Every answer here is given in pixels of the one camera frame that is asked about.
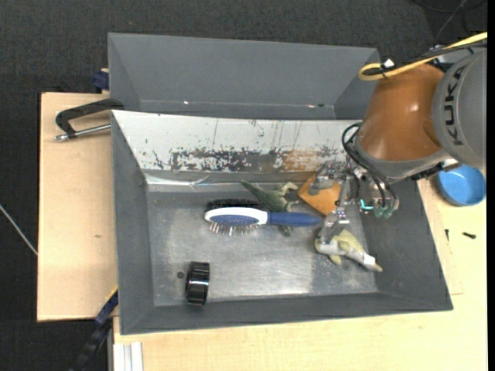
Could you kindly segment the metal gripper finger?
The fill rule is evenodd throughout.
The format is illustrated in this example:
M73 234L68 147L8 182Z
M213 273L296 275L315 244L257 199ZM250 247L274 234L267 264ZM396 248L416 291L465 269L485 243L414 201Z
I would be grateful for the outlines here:
M316 242L329 244L335 236L338 236L350 223L344 210L332 211L322 221L322 226L316 234Z
M315 178L309 185L309 193L319 193L330 189L335 184L342 184L343 166L336 162L324 162L316 171Z

